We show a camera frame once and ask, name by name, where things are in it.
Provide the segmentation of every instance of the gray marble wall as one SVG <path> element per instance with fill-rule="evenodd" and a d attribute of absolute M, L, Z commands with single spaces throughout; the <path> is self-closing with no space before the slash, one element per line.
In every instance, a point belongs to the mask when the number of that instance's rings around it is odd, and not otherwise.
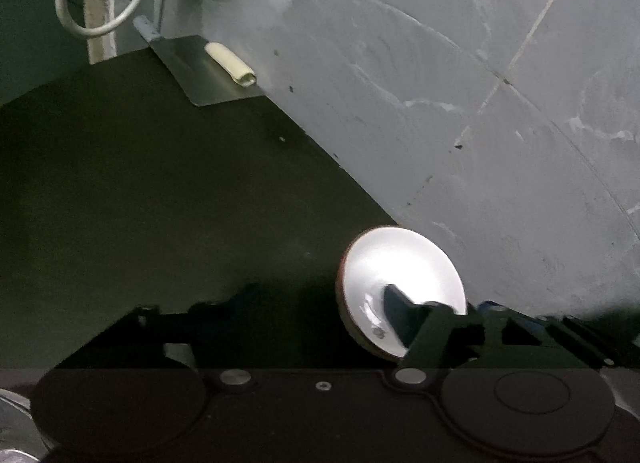
<path fill-rule="evenodd" d="M 162 32 L 251 64 L 472 302 L 640 303 L 640 0 L 167 0 Z"/>

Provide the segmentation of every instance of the yellow roll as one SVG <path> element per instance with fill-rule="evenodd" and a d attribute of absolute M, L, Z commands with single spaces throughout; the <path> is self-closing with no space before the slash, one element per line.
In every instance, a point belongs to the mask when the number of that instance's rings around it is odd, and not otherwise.
<path fill-rule="evenodd" d="M 209 42 L 204 46 L 208 55 L 229 73 L 231 78 L 243 88 L 256 83 L 254 70 L 242 62 L 235 53 L 219 42 Z"/>

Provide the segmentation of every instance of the silver screw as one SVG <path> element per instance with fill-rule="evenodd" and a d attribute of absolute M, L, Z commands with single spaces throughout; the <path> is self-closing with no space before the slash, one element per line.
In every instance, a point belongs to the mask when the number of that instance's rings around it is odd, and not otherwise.
<path fill-rule="evenodd" d="M 220 382 L 225 385 L 244 385 L 251 381 L 251 375 L 244 369 L 227 369 L 220 373 Z"/>
<path fill-rule="evenodd" d="M 332 387 L 332 385 L 329 382 L 318 382 L 318 383 L 316 383 L 316 389 L 318 391 L 330 391 L 331 387 Z"/>
<path fill-rule="evenodd" d="M 398 369 L 394 375 L 396 380 L 406 385 L 420 385 L 427 379 L 427 374 L 420 369 Z"/>

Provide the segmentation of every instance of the hose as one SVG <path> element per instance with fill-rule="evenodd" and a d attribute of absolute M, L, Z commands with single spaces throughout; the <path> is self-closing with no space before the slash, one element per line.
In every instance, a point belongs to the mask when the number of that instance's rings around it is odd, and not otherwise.
<path fill-rule="evenodd" d="M 122 11 L 119 16 L 97 28 L 85 28 L 79 26 L 69 13 L 69 7 L 66 0 L 56 1 L 56 15 L 62 27 L 78 38 L 95 38 L 111 33 L 124 21 L 126 21 L 136 10 L 142 0 L 131 0 L 129 5 Z"/>

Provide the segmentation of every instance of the white hose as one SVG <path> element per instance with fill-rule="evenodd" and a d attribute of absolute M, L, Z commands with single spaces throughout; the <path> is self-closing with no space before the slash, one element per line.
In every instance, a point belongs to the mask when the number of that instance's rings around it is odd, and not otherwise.
<path fill-rule="evenodd" d="M 69 13 L 69 7 L 66 0 L 56 0 L 56 15 L 60 24 L 71 32 L 74 36 L 79 38 L 95 38 L 111 33 L 120 24 L 126 21 L 136 10 L 142 0 L 131 0 L 129 5 L 122 11 L 119 16 L 109 21 L 107 24 L 97 28 L 85 28 L 79 26 Z"/>

